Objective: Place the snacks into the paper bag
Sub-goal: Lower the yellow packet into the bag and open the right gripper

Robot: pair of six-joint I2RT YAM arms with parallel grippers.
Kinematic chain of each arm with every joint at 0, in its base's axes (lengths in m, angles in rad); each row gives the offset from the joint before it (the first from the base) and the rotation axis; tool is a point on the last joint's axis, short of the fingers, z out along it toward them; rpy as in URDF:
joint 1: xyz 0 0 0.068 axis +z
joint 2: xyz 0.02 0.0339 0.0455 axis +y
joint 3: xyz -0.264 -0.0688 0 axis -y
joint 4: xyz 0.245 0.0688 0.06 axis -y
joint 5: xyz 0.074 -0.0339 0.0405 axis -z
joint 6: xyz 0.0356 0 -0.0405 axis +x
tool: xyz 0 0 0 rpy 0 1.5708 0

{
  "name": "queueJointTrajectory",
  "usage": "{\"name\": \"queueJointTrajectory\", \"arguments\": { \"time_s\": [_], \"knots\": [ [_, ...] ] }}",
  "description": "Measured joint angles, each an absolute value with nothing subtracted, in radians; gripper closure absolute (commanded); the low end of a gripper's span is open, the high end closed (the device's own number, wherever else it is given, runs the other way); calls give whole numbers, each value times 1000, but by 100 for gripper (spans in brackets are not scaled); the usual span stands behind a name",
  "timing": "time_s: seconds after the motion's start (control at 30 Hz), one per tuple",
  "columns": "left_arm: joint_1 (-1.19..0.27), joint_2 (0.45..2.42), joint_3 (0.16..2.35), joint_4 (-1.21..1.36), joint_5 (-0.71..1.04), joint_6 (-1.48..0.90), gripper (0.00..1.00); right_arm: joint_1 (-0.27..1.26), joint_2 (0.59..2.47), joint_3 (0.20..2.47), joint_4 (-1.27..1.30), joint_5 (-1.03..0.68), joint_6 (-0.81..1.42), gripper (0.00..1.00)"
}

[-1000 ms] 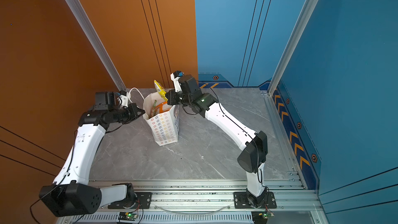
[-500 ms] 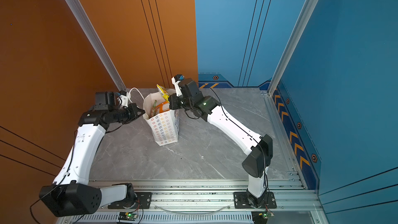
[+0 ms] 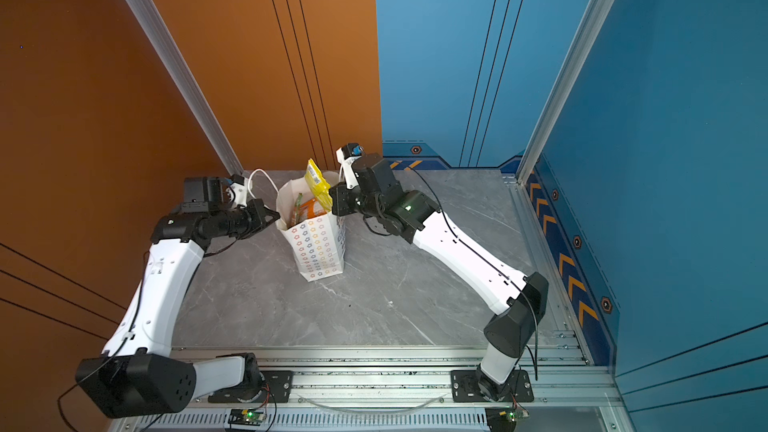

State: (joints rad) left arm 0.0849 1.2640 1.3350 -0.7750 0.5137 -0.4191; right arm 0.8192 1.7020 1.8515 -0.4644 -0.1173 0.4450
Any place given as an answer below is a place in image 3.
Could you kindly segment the yellow snack bag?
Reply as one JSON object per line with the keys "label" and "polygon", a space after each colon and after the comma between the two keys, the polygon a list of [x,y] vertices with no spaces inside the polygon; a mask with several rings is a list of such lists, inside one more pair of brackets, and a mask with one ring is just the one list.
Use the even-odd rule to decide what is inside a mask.
{"label": "yellow snack bag", "polygon": [[313,159],[307,162],[304,180],[315,200],[326,212],[330,212],[333,205],[330,195],[331,185]]}

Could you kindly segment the orange snack bag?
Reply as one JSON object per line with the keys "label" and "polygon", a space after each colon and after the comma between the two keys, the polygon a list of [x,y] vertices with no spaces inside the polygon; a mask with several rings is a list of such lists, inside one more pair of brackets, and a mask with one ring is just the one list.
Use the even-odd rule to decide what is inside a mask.
{"label": "orange snack bag", "polygon": [[299,208],[299,221],[312,220],[321,217],[327,213],[327,210],[316,199],[312,198],[303,203]]}

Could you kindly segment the white patterned paper bag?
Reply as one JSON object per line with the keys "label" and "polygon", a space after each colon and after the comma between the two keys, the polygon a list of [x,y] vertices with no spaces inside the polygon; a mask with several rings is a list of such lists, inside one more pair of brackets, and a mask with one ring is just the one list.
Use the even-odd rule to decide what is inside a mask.
{"label": "white patterned paper bag", "polygon": [[340,275],[344,270],[346,229],[343,220],[331,212],[312,220],[305,220],[290,227],[290,214],[298,193],[303,194],[303,203],[314,198],[304,177],[288,180],[280,188],[262,170],[247,175],[246,187],[255,196],[256,175],[261,173],[276,192],[273,207],[280,214],[276,227],[291,248],[299,273],[307,282]]}

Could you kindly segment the green nut snack bag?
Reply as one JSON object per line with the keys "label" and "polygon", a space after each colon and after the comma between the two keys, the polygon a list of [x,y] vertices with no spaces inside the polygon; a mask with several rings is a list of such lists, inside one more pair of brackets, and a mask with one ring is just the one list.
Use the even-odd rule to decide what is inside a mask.
{"label": "green nut snack bag", "polygon": [[290,221],[289,221],[290,227],[296,226],[298,223],[301,222],[302,203],[303,203],[303,194],[298,193],[291,209]]}

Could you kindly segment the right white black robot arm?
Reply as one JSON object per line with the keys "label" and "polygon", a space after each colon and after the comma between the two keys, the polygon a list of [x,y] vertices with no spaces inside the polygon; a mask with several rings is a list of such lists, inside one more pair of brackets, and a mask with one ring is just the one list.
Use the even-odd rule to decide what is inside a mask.
{"label": "right white black robot arm", "polygon": [[512,396],[520,358],[538,346],[548,281],[504,263],[465,234],[434,191],[405,190],[381,155],[348,143],[336,159],[340,179],[330,189],[333,213],[376,220],[385,234],[432,255],[483,299],[493,316],[483,329],[488,346],[475,373],[479,392],[492,402]]}

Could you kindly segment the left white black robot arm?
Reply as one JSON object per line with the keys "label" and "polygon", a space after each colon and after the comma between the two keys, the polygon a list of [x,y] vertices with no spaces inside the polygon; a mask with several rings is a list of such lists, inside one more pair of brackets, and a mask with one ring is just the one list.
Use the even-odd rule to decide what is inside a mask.
{"label": "left white black robot arm", "polygon": [[80,362],[75,381],[108,418],[177,413],[220,390],[259,395],[264,378],[251,353],[189,363],[171,358],[183,299],[216,238],[249,238],[279,219],[260,199],[233,208],[183,204],[151,236],[145,271],[113,336],[97,358]]}

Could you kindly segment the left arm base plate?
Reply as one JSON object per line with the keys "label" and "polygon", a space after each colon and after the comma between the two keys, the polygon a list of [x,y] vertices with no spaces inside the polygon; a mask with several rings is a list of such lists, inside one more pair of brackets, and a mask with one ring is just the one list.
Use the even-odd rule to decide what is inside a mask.
{"label": "left arm base plate", "polygon": [[290,370],[261,371],[255,383],[244,383],[221,389],[207,397],[216,404],[283,404],[290,398],[294,373]]}

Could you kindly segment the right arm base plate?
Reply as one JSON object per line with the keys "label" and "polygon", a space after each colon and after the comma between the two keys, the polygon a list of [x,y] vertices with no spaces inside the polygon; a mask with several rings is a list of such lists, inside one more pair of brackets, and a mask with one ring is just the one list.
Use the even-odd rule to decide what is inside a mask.
{"label": "right arm base plate", "polygon": [[476,370],[450,372],[451,392],[454,402],[516,402],[532,403],[533,386],[525,370],[515,369],[503,384],[497,384]]}

